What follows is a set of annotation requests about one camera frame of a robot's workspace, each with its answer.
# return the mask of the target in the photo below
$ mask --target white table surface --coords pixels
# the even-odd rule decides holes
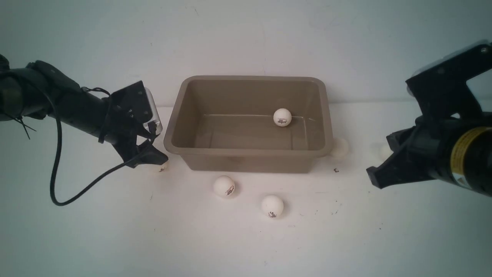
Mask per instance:
[[[492,108],[492,101],[483,102]],[[309,174],[228,173],[232,199],[212,193],[221,172],[124,168],[76,202],[49,197],[56,148],[51,118],[0,124],[0,276],[487,276],[492,199],[440,182],[379,190],[365,169],[393,131],[412,126],[416,102],[333,104],[342,161]],[[167,122],[171,108],[160,108]],[[120,162],[111,145],[63,125],[57,197],[65,200]],[[155,146],[164,150],[163,134]],[[285,201],[269,219],[266,194]]]

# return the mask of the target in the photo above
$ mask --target white ball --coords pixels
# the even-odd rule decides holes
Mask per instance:
[[[261,202],[261,210],[269,217],[278,217],[283,212],[283,201],[275,195],[268,195]]]
[[[348,142],[343,138],[333,139],[333,149],[330,152],[330,156],[334,158],[343,158],[348,155],[349,146]]]
[[[391,155],[393,155],[393,151],[389,145],[385,144],[379,149],[379,157],[381,160],[386,161]]]
[[[281,108],[274,113],[274,122],[277,126],[285,127],[292,121],[292,114],[289,110]]]
[[[234,181],[229,176],[220,176],[214,182],[214,192],[221,197],[228,197],[236,188]]]

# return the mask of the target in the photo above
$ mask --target plastic tub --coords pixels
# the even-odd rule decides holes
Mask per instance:
[[[273,114],[292,113],[287,127]],[[333,145],[322,81],[309,77],[194,76],[181,85],[165,148],[192,170],[307,173]]]

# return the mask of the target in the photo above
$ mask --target black cable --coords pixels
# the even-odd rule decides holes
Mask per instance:
[[[88,93],[89,91],[97,91],[97,92],[102,92],[105,93],[108,96],[108,109],[106,111],[106,116],[104,117],[104,122],[102,123],[101,131],[99,132],[99,137],[97,138],[97,142],[103,143],[104,142],[104,137],[106,136],[106,129],[108,126],[108,120],[109,120],[109,112],[111,111],[111,108],[113,107],[113,98],[111,97],[111,94],[102,88],[93,88],[90,89],[88,87],[82,87],[81,88],[83,92]]]
[[[99,177],[97,177],[94,181],[92,181],[89,185],[87,185],[83,190],[81,190],[77,195],[75,195],[74,197],[68,199],[67,201],[65,202],[59,202],[55,196],[55,180],[56,180],[56,177],[57,177],[57,172],[58,172],[58,165],[60,164],[60,156],[62,154],[62,122],[60,121],[60,116],[58,115],[58,110],[55,106],[55,103],[53,102],[53,100],[51,99],[51,97],[46,93],[44,92],[43,90],[39,89],[33,82],[31,82],[29,79],[26,79],[26,78],[23,78],[22,79],[28,83],[29,85],[31,85],[34,89],[36,89],[37,91],[39,91],[40,93],[42,93],[44,95],[44,97],[46,97],[46,99],[48,100],[48,102],[50,103],[51,105],[51,108],[53,109],[53,114],[55,116],[55,120],[56,120],[56,123],[57,123],[57,151],[56,151],[56,154],[55,154],[55,162],[53,164],[53,169],[51,171],[51,179],[50,179],[50,197],[51,197],[51,201],[57,205],[57,206],[65,206],[65,205],[68,205],[72,202],[74,202],[75,200],[77,200],[79,197],[81,197],[84,193],[86,193],[90,188],[92,188],[97,182],[101,181],[104,177],[106,177],[107,175],[113,173],[114,171],[132,163],[133,161],[135,161],[136,159],[139,159],[145,152],[147,152],[147,150],[149,150],[149,148],[152,147],[152,144],[154,143],[154,140],[155,140],[155,130],[154,131],[154,134],[152,135],[151,139],[150,139],[150,143],[149,145],[147,145],[147,147],[145,147],[140,153],[138,153],[137,155],[135,155],[133,158],[129,159],[128,161],[126,162],[123,162],[113,168],[111,168],[110,170],[106,171],[105,173],[101,174]]]

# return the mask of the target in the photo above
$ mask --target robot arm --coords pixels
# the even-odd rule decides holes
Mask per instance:
[[[98,98],[89,91],[108,94]],[[96,88],[80,87],[54,66],[36,61],[23,69],[10,69],[8,60],[0,55],[0,121],[21,121],[23,116],[43,119],[54,117],[59,132],[57,159],[51,180],[52,200],[64,206],[92,187],[107,174],[124,166],[162,165],[168,157],[154,148],[152,142],[162,131],[159,115],[150,91],[142,81],[112,94]],[[76,197],[60,203],[54,197],[54,183],[61,152],[61,122],[109,142],[123,163],[103,174]],[[137,145],[137,136],[148,138]]]

